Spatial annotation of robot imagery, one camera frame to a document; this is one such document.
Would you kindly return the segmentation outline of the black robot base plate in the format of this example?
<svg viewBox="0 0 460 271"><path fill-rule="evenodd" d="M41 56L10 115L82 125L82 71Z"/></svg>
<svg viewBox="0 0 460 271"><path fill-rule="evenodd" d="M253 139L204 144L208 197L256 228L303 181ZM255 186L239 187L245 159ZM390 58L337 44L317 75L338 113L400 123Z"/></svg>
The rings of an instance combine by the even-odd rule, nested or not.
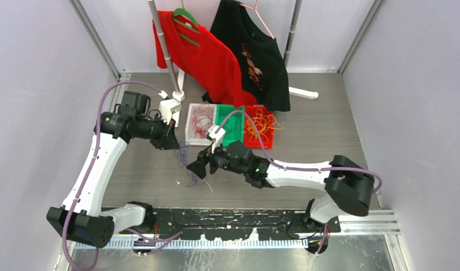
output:
<svg viewBox="0 0 460 271"><path fill-rule="evenodd" d="M156 233L181 240L244 241L256 234L259 241L318 237L323 229L309 225L306 211L291 209L184 209L156 208L146 227L134 227L141 234Z"/></svg>

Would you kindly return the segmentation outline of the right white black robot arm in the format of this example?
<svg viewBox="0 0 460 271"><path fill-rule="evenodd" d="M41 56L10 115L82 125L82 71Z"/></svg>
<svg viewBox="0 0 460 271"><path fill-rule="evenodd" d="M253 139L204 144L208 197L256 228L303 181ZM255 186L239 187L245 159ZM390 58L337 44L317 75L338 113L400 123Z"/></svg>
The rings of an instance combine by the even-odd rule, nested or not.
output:
<svg viewBox="0 0 460 271"><path fill-rule="evenodd" d="M285 163L258 156L240 141L227 147L208 146L186 168L200 179L218 169L233 172L258 189L291 186L326 192L310 201L304 216L305 227L313 232L345 213L367 216L375 181L369 171L346 156L336 155L331 161L314 164Z"/></svg>

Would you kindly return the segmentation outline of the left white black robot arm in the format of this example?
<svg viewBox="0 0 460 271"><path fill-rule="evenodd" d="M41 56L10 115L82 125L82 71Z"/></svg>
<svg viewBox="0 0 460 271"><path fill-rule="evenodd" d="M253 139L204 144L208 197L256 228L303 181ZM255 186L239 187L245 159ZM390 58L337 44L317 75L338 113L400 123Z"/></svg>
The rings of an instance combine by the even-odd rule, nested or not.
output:
<svg viewBox="0 0 460 271"><path fill-rule="evenodd" d="M177 150L176 121L181 110L176 99L166 98L154 117L150 97L126 91L112 112L101 113L89 151L76 183L60 207L49 208L46 219L68 241L104 248L114 234L135 227L148 233L155 226L150 204L131 201L120 208L102 210L102 200L112 172L134 138L147 139L156 149Z"/></svg>

